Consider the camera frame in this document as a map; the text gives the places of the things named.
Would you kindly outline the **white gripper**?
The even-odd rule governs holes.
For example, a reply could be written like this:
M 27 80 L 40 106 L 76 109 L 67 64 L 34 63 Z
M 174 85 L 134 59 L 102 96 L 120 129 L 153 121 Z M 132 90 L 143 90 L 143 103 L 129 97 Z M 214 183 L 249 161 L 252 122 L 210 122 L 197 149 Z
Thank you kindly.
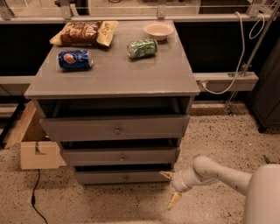
M 194 186 L 198 186 L 201 181 L 201 176 L 195 172 L 193 168 L 187 168 L 181 171 L 161 171 L 161 175 L 171 179 L 171 187 L 175 191 L 171 194 L 171 199 L 168 203 L 168 208 L 172 209 L 182 197 L 181 193 L 191 190 Z

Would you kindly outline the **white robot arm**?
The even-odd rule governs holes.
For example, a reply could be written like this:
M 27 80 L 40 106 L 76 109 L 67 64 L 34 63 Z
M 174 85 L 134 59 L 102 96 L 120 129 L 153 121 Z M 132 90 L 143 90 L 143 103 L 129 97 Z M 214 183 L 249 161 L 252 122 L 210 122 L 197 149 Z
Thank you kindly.
M 193 187 L 220 181 L 246 197 L 243 224 L 280 224 L 280 164 L 265 164 L 250 174 L 199 156 L 187 169 L 160 174 L 171 181 L 169 209 Z

